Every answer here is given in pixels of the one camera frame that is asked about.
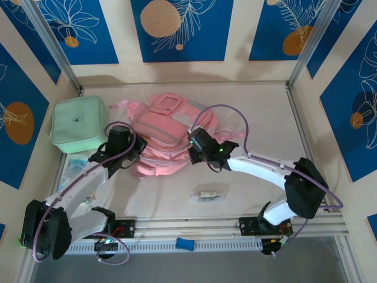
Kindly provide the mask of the pink school backpack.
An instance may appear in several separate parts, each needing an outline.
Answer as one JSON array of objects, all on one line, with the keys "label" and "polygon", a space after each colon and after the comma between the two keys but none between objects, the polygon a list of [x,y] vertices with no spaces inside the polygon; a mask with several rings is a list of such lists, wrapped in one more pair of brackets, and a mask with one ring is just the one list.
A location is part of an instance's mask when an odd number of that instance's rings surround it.
[{"label": "pink school backpack", "polygon": [[136,133],[147,141],[132,169],[139,179],[171,175],[190,162],[187,136],[192,125],[204,128],[218,142],[246,135],[245,131],[218,128],[219,120],[212,110],[202,113],[205,106],[173,93],[153,94],[145,101],[122,100],[109,108],[121,109]]}]

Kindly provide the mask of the clear plastic stationery pouch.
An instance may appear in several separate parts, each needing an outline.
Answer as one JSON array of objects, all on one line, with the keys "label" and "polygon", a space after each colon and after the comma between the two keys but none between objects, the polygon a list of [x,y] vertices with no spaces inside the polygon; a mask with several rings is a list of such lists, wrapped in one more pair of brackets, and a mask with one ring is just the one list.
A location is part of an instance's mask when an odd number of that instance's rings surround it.
[{"label": "clear plastic stationery pouch", "polygon": [[191,198],[198,202],[221,201],[229,192],[229,184],[210,182],[196,186],[191,193]]}]

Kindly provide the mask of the mint green zipped case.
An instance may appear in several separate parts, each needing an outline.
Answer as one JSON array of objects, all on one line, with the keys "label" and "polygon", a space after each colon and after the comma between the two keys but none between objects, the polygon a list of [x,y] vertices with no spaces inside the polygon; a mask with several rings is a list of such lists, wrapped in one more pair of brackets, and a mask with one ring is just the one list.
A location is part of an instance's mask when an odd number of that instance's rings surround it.
[{"label": "mint green zipped case", "polygon": [[108,111],[98,96],[64,100],[54,107],[51,142],[63,153],[98,148],[107,141]]}]

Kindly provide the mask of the light blue printed packet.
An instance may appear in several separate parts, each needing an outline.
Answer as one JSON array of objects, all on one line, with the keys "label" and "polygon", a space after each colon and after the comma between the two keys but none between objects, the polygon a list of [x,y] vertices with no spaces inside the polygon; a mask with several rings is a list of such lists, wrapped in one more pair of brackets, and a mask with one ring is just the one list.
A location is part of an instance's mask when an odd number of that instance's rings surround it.
[{"label": "light blue printed packet", "polygon": [[63,190],[70,181],[75,179],[88,162],[88,156],[84,154],[69,154],[64,164],[64,170],[59,181],[57,192]]}]

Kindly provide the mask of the blue bone-shaped block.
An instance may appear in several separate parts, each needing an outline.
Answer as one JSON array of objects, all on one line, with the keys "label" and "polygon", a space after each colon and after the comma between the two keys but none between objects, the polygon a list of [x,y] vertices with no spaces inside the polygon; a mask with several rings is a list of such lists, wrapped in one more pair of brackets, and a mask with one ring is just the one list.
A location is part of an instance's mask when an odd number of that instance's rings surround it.
[{"label": "blue bone-shaped block", "polygon": [[176,249],[182,249],[192,252],[195,249],[195,241],[190,239],[177,238],[175,247]]}]

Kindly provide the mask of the aluminium table edge rail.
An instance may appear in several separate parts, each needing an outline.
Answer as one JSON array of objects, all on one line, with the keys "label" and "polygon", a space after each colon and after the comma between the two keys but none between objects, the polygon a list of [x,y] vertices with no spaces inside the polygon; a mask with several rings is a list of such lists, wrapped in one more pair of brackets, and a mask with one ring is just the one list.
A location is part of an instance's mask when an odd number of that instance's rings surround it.
[{"label": "aluminium table edge rail", "polygon": [[[148,240],[179,236],[187,239],[240,238],[244,225],[239,217],[139,218],[130,230],[135,239]],[[299,236],[349,236],[349,231],[341,213],[318,213],[302,228]]]}]

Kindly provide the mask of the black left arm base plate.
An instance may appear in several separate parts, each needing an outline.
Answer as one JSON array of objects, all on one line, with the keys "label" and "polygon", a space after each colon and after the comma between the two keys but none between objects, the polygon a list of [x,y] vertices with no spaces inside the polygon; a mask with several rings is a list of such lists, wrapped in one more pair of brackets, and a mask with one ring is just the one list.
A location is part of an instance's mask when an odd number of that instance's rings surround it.
[{"label": "black left arm base plate", "polygon": [[115,228],[111,231],[111,236],[120,239],[133,239],[135,233],[134,219],[118,219],[115,221]]}]

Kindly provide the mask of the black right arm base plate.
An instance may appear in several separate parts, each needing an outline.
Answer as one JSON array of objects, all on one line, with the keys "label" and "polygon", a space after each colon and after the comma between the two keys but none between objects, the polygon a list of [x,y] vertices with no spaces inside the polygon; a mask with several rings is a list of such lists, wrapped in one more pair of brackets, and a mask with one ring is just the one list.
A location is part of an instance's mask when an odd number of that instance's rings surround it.
[{"label": "black right arm base plate", "polygon": [[241,236],[290,236],[293,234],[290,220],[279,225],[272,225],[264,218],[242,217],[239,218]]}]

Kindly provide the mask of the aluminium frame post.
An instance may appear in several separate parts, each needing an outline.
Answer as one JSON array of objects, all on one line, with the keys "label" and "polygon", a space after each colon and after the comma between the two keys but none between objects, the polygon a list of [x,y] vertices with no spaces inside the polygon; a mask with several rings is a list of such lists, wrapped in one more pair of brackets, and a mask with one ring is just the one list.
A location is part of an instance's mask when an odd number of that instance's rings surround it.
[{"label": "aluminium frame post", "polygon": [[54,35],[51,27],[44,18],[37,3],[34,0],[20,0],[21,5],[32,22],[39,37],[43,40],[49,53],[61,69],[62,73],[66,76],[68,82],[71,84],[78,96],[81,95],[82,85],[79,83],[78,78],[71,68],[67,56],[63,52],[56,36]]},{"label": "aluminium frame post", "polygon": [[348,24],[349,17],[343,11],[343,0],[323,0],[322,4],[324,7],[289,76],[288,88],[296,85],[305,70],[311,80],[316,77]]}]

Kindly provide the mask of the aluminium frame leg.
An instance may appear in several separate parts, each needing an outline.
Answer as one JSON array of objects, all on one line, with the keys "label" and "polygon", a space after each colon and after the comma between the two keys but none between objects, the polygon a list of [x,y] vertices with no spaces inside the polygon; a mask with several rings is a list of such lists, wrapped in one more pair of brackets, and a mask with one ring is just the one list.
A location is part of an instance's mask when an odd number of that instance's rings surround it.
[{"label": "aluminium frame leg", "polygon": [[365,283],[365,276],[350,236],[336,236],[335,242],[348,283]]},{"label": "aluminium frame leg", "polygon": [[27,258],[22,264],[19,270],[15,283],[30,283],[32,273],[35,267],[35,261]]}]

